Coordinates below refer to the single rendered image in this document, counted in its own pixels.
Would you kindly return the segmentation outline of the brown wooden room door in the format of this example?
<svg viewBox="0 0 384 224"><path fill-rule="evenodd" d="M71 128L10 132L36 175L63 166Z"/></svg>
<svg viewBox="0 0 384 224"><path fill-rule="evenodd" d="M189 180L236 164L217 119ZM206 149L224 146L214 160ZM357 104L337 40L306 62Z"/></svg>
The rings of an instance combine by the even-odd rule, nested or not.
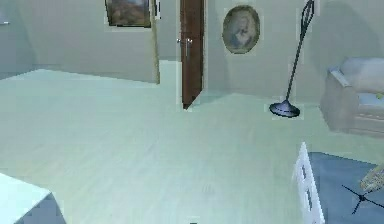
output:
<svg viewBox="0 0 384 224"><path fill-rule="evenodd" d="M190 38L189 58L181 48L182 107L187 109L203 86L204 0L180 0L180 39Z"/></svg>

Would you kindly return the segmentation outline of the black floor lamp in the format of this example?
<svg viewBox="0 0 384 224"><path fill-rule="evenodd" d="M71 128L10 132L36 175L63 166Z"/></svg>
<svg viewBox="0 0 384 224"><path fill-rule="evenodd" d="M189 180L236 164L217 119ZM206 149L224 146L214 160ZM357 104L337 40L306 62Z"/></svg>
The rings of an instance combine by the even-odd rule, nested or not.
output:
<svg viewBox="0 0 384 224"><path fill-rule="evenodd" d="M300 18L300 29L299 29L299 41L295 53L295 60L292 66L292 71L288 83L288 88L286 91L285 99L281 102L273 103L269 106L269 110L272 114L286 117L286 118L294 118L300 115L300 109L293 105L289 99L292 91L293 80L296 75L297 65L301 54L301 49L304 43L304 39L307 33L307 30L311 24L311 21L315 14L315 1L314 0L306 0L305 6L301 12Z"/></svg>

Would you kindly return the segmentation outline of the black star-base office chair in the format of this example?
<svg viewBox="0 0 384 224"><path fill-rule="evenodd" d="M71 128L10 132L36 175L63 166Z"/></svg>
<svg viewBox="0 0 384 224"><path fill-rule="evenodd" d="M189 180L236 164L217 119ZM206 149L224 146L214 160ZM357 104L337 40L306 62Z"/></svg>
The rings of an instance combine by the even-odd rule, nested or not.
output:
<svg viewBox="0 0 384 224"><path fill-rule="evenodd" d="M376 167L370 169L361 179L360 188L363 190L363 194L358 194L347 186L344 186L344 188L358 196L358 202L353 210L353 214L357 212L360 204L364 201L384 208L384 205L376 203L366 197L367 194L379 191L384 188L384 164L377 165Z"/></svg>

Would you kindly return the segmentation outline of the framed landscape painting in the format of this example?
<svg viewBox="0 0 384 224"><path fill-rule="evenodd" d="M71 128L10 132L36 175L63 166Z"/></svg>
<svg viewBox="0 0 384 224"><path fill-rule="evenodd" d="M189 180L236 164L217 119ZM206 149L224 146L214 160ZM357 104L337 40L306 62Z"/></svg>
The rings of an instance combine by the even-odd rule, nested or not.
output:
<svg viewBox="0 0 384 224"><path fill-rule="evenodd" d="M105 0L109 26L151 27L149 0Z"/></svg>

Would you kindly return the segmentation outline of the blue floor rug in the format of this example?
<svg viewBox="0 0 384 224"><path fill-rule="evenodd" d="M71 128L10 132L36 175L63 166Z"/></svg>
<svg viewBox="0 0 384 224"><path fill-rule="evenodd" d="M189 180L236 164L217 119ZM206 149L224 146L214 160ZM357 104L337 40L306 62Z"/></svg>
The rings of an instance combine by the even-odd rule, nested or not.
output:
<svg viewBox="0 0 384 224"><path fill-rule="evenodd" d="M384 224L384 189L366 195L360 181L375 164L321 152L309 154L325 224Z"/></svg>

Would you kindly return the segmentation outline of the grey bed with pillow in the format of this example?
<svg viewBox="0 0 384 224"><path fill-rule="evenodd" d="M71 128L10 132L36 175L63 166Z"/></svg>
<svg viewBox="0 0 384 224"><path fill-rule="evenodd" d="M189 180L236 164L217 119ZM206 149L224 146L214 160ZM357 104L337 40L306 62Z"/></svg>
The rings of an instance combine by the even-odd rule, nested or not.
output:
<svg viewBox="0 0 384 224"><path fill-rule="evenodd" d="M320 101L324 121L334 132L384 138L384 93L355 90L340 71L341 64L329 68L325 79Z"/></svg>

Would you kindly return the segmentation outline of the white pillow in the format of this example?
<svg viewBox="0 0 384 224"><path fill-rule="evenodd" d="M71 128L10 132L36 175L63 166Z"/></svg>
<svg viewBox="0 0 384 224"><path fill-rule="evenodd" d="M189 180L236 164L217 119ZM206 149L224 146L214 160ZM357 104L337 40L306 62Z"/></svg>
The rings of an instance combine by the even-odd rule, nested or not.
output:
<svg viewBox="0 0 384 224"><path fill-rule="evenodd" d="M384 93L384 58L348 58L340 71L358 92Z"/></svg>

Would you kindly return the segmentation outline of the oval framed portrait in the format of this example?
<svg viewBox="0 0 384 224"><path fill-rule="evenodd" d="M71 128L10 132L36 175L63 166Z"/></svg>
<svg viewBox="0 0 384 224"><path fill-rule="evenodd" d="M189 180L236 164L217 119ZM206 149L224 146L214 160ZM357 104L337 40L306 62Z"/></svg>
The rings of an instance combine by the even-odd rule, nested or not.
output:
<svg viewBox="0 0 384 224"><path fill-rule="evenodd" d="M223 21L222 39L226 49L232 54L246 54L258 43L260 37L260 17L250 5L237 5L231 8Z"/></svg>

